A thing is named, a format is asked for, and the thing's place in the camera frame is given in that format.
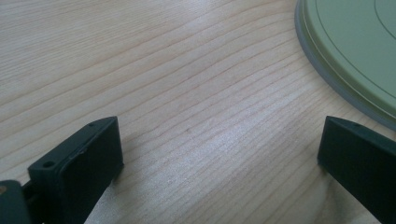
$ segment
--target light wood surface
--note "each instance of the light wood surface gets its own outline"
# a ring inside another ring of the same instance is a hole
[[[87,223],[377,223],[317,165],[327,115],[396,139],[305,58],[292,0],[0,1],[0,179],[118,116]]]

